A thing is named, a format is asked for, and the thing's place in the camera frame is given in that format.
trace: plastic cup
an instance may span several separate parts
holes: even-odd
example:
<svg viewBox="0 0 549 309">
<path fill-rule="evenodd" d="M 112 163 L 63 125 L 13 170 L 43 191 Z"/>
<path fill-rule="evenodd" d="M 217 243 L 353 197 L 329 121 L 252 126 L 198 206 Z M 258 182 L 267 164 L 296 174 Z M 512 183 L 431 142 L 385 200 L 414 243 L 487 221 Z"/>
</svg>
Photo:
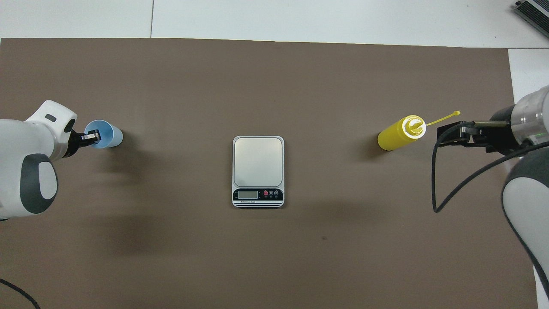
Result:
<svg viewBox="0 0 549 309">
<path fill-rule="evenodd" d="M 99 134 L 101 135 L 101 140 L 97 144 L 90 145 L 93 148 L 115 147 L 122 142 L 122 131 L 105 120 L 94 120 L 90 122 L 86 125 L 84 134 L 88 134 L 88 132 L 92 130 L 99 130 Z"/>
</svg>

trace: kitchen scale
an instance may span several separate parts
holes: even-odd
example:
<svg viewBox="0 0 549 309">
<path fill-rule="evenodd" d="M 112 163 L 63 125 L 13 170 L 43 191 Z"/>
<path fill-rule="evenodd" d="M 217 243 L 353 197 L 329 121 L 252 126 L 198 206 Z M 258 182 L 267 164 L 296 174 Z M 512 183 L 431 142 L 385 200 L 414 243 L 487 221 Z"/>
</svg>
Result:
<svg viewBox="0 0 549 309">
<path fill-rule="evenodd" d="M 237 136 L 233 140 L 233 205 L 278 208 L 284 204 L 284 140 Z"/>
</svg>

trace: cable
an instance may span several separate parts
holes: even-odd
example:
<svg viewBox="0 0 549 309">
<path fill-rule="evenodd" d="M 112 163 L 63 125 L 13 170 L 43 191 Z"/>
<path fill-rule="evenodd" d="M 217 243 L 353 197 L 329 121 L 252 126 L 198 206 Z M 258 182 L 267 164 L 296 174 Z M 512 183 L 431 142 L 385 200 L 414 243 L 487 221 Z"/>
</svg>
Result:
<svg viewBox="0 0 549 309">
<path fill-rule="evenodd" d="M 32 296 L 30 296 L 27 292 L 23 291 L 20 287 L 18 287 L 17 285 L 15 284 L 12 284 L 10 282 L 7 282 L 6 280 L 0 278 L 0 283 L 16 290 L 17 292 L 19 292 L 19 294 L 23 295 L 26 299 L 28 299 L 35 307 L 35 309 L 40 309 L 40 306 L 38 305 L 38 303 L 36 302 L 36 300 L 34 298 L 32 298 Z"/>
<path fill-rule="evenodd" d="M 528 153 L 530 151 L 534 151 L 534 150 L 549 146 L 549 142 L 543 142 L 541 144 L 537 144 L 537 145 L 529 146 L 529 147 L 526 147 L 526 148 L 523 148 L 523 149 L 519 149 L 519 150 L 516 150 L 516 151 L 514 151 L 514 152 L 512 152 L 512 153 L 510 153 L 510 154 L 508 154 L 508 155 L 506 155 L 502 158 L 499 158 L 499 159 L 483 166 L 482 168 L 480 168 L 479 170 L 477 170 L 476 172 L 471 174 L 471 176 L 465 178 L 465 180 L 462 181 L 459 185 L 457 185 L 457 187 L 455 187 L 450 192 L 450 194 L 448 194 L 448 196 L 446 196 L 446 198 L 442 201 L 440 206 L 437 207 L 436 206 L 436 190 L 435 190 L 436 151 L 439 148 L 442 141 L 444 141 L 446 139 L 446 137 L 448 137 L 454 130 L 462 128 L 464 126 L 471 127 L 471 126 L 474 126 L 474 125 L 475 125 L 475 122 L 466 122 L 466 123 L 456 124 L 455 126 L 452 126 L 448 130 L 444 131 L 439 136 L 439 138 L 436 140 L 435 147 L 433 148 L 433 158 L 432 158 L 432 161 L 431 161 L 431 194 L 432 194 L 432 199 L 433 199 L 433 211 L 435 213 L 440 212 L 444 208 L 444 206 L 446 206 L 446 204 L 453 198 L 453 196 L 456 193 L 458 193 L 458 191 L 461 190 L 461 188 L 463 188 L 465 185 L 467 185 L 471 180 L 475 179 L 478 175 L 480 175 L 480 174 L 484 173 L 485 171 L 491 169 L 492 167 L 494 167 L 496 165 L 499 165 L 499 164 L 501 164 L 505 161 L 508 161 L 512 158 L 516 158 L 516 157 L 524 155 L 525 153 Z"/>
</svg>

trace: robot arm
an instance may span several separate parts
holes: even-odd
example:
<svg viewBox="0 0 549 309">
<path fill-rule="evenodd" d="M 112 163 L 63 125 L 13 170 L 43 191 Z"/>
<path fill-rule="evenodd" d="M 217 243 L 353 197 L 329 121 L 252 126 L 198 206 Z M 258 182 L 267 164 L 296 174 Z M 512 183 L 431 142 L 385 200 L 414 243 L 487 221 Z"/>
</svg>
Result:
<svg viewBox="0 0 549 309">
<path fill-rule="evenodd" d="M 530 152 L 513 167 L 502 192 L 503 212 L 549 296 L 549 149 Z"/>
<path fill-rule="evenodd" d="M 99 132 L 74 132 L 76 118 L 48 100 L 24 122 L 0 120 L 0 219 L 39 214 L 52 204 L 58 189 L 52 161 L 100 140 Z"/>
<path fill-rule="evenodd" d="M 526 249 L 546 296 L 549 297 L 549 86 L 522 98 L 516 105 L 496 112 L 487 122 L 461 122 L 438 128 L 436 146 L 486 147 L 487 152 L 506 155 L 479 169 L 450 193 L 439 212 L 463 185 L 514 156 L 524 157 L 509 173 L 502 192 L 503 211 L 509 225 Z"/>
</svg>

